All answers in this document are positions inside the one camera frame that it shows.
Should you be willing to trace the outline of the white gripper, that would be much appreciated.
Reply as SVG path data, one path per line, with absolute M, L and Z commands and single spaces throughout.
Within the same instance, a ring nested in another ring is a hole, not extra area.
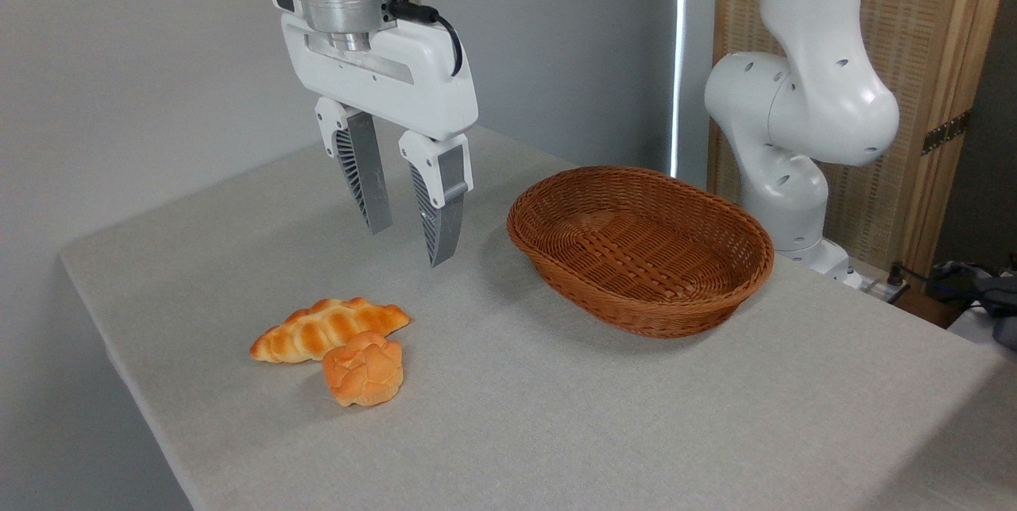
M 375 115 L 406 128 L 399 148 L 411 171 L 429 262 L 437 267 L 448 260 L 465 195 L 474 189 L 468 138 L 460 132 L 478 120 L 478 102 L 468 61 L 450 75 L 447 31 L 404 20 L 375 33 L 369 50 L 353 52 L 331 46 L 294 14 L 282 15 L 282 29 L 298 79 L 321 95 L 315 105 L 321 138 L 370 232 L 392 225 Z

